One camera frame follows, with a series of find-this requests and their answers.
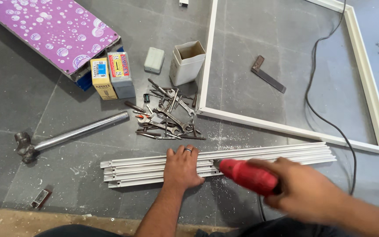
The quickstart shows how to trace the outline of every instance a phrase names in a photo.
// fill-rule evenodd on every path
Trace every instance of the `yellow box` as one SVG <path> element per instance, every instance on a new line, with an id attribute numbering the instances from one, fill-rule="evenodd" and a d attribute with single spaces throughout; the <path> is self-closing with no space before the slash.
<path id="1" fill-rule="evenodd" d="M 91 81 L 94 88 L 99 92 L 103 100 L 118 99 L 115 90 L 109 79 L 109 70 L 107 67 L 107 58 L 92 59 L 91 65 Z"/>

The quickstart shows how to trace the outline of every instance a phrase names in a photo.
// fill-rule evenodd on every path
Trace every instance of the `spanner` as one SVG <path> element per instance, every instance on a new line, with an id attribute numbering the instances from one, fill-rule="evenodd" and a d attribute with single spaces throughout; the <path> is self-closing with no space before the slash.
<path id="1" fill-rule="evenodd" d="M 169 96 L 175 96 L 175 91 L 166 91 L 166 93 L 169 95 Z M 182 100 L 179 101 L 179 104 L 182 106 L 182 108 L 184 108 L 187 112 L 188 112 L 188 115 L 189 116 L 195 116 L 195 112 L 189 108 Z"/>
<path id="2" fill-rule="evenodd" d="M 144 118 L 137 118 L 138 122 L 140 123 L 149 123 L 151 125 L 154 125 L 156 127 L 160 127 L 161 129 L 165 129 L 165 125 L 164 124 L 160 124 L 160 123 L 156 123 L 156 122 L 153 122 L 153 121 L 149 121 L 149 119 L 147 117 L 144 117 Z M 179 128 L 177 127 L 168 127 L 168 131 L 171 132 L 172 134 L 176 134 L 175 132 L 176 131 L 179 131 Z"/>
<path id="3" fill-rule="evenodd" d="M 164 113 L 166 116 L 168 116 L 170 119 L 172 119 L 173 121 L 175 121 L 175 123 L 181 127 L 182 129 L 182 132 L 186 132 L 186 131 L 190 131 L 192 129 L 192 124 L 191 122 L 187 122 L 187 123 L 182 123 L 181 121 L 179 121 L 177 118 L 175 118 L 173 115 L 171 115 L 170 113 L 168 113 L 168 111 L 165 109 L 165 107 L 163 106 L 160 106 L 159 108 L 157 108 L 157 111 L 161 112 L 161 113 Z"/>

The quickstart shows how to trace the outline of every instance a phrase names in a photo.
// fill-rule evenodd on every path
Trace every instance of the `power drill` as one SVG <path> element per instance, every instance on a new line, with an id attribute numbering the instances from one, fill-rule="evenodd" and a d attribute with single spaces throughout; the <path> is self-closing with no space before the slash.
<path id="1" fill-rule="evenodd" d="M 281 181 L 270 171 L 251 166 L 246 160 L 215 159 L 213 165 L 235 183 L 265 197 L 282 193 Z"/>

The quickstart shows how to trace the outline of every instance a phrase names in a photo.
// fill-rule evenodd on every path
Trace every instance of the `purple board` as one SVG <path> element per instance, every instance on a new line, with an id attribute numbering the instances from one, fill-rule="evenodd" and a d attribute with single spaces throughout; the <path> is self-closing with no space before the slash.
<path id="1" fill-rule="evenodd" d="M 71 0 L 0 0 L 0 23 L 67 74 L 119 37 Z"/>

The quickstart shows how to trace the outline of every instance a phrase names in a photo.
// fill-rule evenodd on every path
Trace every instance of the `dark trousers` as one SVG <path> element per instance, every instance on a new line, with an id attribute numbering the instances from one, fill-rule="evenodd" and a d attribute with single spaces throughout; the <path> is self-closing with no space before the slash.
<path id="1" fill-rule="evenodd" d="M 316 224 L 304 224 L 290 218 L 261 222 L 228 233 L 213 232 L 210 235 L 198 230 L 195 237 L 346 237 L 341 229 Z M 66 225 L 44 231 L 36 237 L 124 237 L 102 229 L 84 225 Z"/>

